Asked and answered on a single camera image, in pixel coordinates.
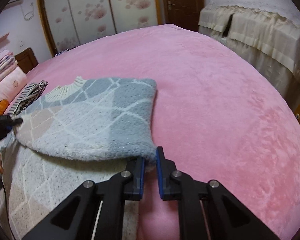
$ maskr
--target bed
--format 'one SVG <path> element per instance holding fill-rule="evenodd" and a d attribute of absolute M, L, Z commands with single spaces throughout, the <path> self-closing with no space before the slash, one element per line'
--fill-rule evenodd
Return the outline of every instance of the bed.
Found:
<path fill-rule="evenodd" d="M 174 25 L 101 38 L 40 63 L 44 93 L 83 78 L 157 82 L 152 136 L 194 179 L 219 180 L 282 240 L 300 227 L 300 125 L 277 90 L 210 37 Z M 178 210 L 146 174 L 137 239 L 178 239 Z"/>
<path fill-rule="evenodd" d="M 253 65 L 294 110 L 300 102 L 300 12 L 291 0 L 210 0 L 199 33 Z"/>

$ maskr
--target brown door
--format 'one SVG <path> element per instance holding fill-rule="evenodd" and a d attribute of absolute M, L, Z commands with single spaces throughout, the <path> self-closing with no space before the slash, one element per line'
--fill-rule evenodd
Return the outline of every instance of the brown door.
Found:
<path fill-rule="evenodd" d="M 187 30 L 198 31 L 203 0 L 164 0 L 164 4 L 167 23 Z"/>

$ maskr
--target triangular cutout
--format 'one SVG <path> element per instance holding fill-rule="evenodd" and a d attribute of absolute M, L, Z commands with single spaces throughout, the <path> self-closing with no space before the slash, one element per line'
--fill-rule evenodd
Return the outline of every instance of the triangular cutout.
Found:
<path fill-rule="evenodd" d="M 77 211 L 80 203 L 80 197 L 75 197 L 63 210 L 61 210 L 55 217 L 51 220 L 51 223 L 57 227 L 68 230 L 70 228 L 71 222 Z"/>
<path fill-rule="evenodd" d="M 230 199 L 222 196 L 222 201 L 229 215 L 230 223 L 234 228 L 241 227 L 250 222 L 249 217 L 232 203 Z"/>

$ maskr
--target white cable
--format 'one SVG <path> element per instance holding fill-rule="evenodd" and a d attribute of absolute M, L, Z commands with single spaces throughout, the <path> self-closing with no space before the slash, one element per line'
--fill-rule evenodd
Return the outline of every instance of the white cable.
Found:
<path fill-rule="evenodd" d="M 23 8 L 22 8 L 22 6 L 20 5 L 20 7 L 21 7 L 21 11 L 22 11 L 22 14 L 23 14 L 23 17 L 24 17 L 24 19 L 26 20 L 26 21 L 29 21 L 29 20 L 31 20 L 32 18 L 33 18 L 33 16 L 34 16 L 34 7 L 33 7 L 33 2 L 31 3 L 31 6 L 32 6 L 32 11 L 30 11 L 30 12 L 28 12 L 28 13 L 24 13 L 24 11 L 23 11 Z"/>

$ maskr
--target black cable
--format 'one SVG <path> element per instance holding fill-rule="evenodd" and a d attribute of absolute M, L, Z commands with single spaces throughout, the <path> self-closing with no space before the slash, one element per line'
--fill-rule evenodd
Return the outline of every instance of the black cable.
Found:
<path fill-rule="evenodd" d="M 7 193 L 6 193 L 6 189 L 5 189 L 4 186 L 3 186 L 3 191 L 4 191 L 4 202 L 6 204 L 6 213 L 7 213 L 8 225 L 9 225 L 10 232 L 12 234 L 13 239 L 16 240 L 16 238 L 15 238 L 13 232 L 12 232 L 10 221 L 9 221 L 9 212 L 8 212 L 8 204 L 7 204 Z"/>

